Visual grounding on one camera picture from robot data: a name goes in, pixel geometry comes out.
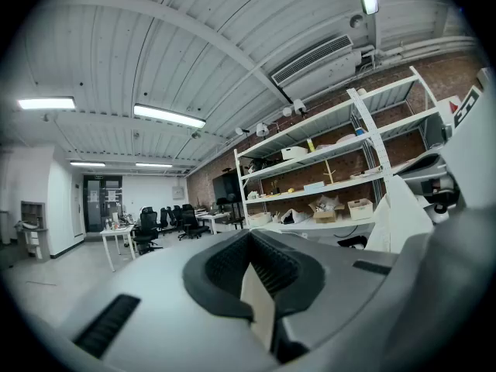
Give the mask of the black glass door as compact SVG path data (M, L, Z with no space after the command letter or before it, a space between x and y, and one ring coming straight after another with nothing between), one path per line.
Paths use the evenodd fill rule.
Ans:
M84 176L83 210L87 233L99 233L105 229L105 220L111 219L121 207L122 176Z

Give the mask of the white rectangular tub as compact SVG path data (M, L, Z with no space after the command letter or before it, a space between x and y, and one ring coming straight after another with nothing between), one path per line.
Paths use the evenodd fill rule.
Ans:
M295 158L300 158L308 153L308 149L302 146L292 146L281 150L281 156L283 160L293 160Z

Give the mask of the white clothes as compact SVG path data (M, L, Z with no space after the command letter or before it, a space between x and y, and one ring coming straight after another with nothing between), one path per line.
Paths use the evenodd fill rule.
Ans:
M392 273L395 267L400 268L399 288L395 290L393 294L387 295L385 301L387 305L393 305L396 301L399 301L412 286L415 276L415 265L414 263L409 262L408 259L412 258L413 260L417 260L422 255L425 238L431 233L434 225L425 212L425 209L419 203L416 194L412 192L411 188L401 177L398 175L393 176L389 185L389 191L377 206L375 212L377 220L367 240L367 245L363 249L356 250L391 253L397 257L396 262L388 274ZM369 301L362 307L370 304L386 279L387 277L373 293ZM251 264L248 265L241 281L240 299L252 308ZM248 322L247 326L249 331L254 334L251 328L252 322L253 321Z

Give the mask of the long white desk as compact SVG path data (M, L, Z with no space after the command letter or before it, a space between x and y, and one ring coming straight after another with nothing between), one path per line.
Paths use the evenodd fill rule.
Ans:
M195 215L196 219L202 223L202 225L208 225L211 233L213 235L217 234L217 226L216 226L216 221L218 219L224 219L227 217L230 217L229 212L223 212L223 213L216 213L216 214L210 214L210 213L200 213Z

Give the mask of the white plastic bag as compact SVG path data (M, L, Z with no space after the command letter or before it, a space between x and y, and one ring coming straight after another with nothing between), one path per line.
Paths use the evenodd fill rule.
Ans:
M304 222L309 217L310 215L308 213L291 208L281 216L280 221L283 225L298 224Z

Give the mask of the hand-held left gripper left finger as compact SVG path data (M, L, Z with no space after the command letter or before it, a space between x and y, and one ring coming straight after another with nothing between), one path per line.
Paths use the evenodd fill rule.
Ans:
M184 288L182 271L195 254L229 238L207 236L141 256L114 273L75 306L59 328L42 337L65 367L76 372L269 372L278 361L247 321L214 316ZM103 354L79 337L120 295L137 299Z

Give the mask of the small white desk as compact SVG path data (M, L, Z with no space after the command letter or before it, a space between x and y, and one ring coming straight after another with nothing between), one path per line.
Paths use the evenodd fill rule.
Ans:
M136 259L136 248L135 248L135 243L134 243L134 237L133 233L135 230L134 225L126 226L123 228L118 228L118 229L105 229L100 232L100 236L102 237L102 242L105 250L105 255L108 261L108 265L110 267L110 270L112 273L115 272L115 268L112 262L112 258L109 252L109 245L108 245L108 238L114 239L115 240L115 247L117 249L118 255L121 254L120 248L119 248L119 239L118 237L121 236L123 239L127 240L128 243L128 248L131 253L131 257L135 260Z

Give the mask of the brown cardboard box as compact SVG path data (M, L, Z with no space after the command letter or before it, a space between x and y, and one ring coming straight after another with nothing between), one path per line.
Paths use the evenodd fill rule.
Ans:
M336 200L314 201L308 205L313 212L312 218L316 223L332 223L336 221L337 212L345 209L345 206Z

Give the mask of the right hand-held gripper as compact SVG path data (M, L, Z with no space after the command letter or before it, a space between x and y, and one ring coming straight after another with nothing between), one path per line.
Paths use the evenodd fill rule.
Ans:
M438 102L442 143L396 172L427 206L435 224L466 207L496 205L496 70L477 73L463 100Z

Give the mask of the black display screen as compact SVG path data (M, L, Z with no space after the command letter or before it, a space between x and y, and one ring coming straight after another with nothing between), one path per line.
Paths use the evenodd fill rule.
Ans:
M212 180L215 201L218 205L232 204L241 201L241 190L236 171L231 170Z

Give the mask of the white metal shelf rack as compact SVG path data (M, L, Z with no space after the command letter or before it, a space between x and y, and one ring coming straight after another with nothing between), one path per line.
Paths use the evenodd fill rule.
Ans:
M375 208L387 194L396 172L439 144L441 117L436 97L415 69L409 76L372 91L351 88L342 102L301 120L244 151L235 152L241 202L249 215L269 212L271 218L289 209L310 215L304 222L268 229L307 231L327 227L369 224L353 221L347 202L366 198ZM283 160L281 150L292 146L314 153ZM330 184L324 160L334 173ZM316 223L308 206L319 200L336 200L345 209L336 221Z

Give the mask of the white air conditioner unit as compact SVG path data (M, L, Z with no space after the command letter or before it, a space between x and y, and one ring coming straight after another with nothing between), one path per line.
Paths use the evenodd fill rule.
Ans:
M350 37L338 36L286 63L271 79L290 99L304 99L351 78L361 61Z

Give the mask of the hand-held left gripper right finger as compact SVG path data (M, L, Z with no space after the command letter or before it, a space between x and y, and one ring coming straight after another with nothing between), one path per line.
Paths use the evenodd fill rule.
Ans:
M251 328L281 364L314 350L365 305L391 271L391 253L251 232Z

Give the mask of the white storage bin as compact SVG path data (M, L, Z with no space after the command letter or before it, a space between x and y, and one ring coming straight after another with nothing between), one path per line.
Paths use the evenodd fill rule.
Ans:
M272 222L271 214L269 212L259 212L255 215L249 215L246 219L247 225L251 228L264 226Z

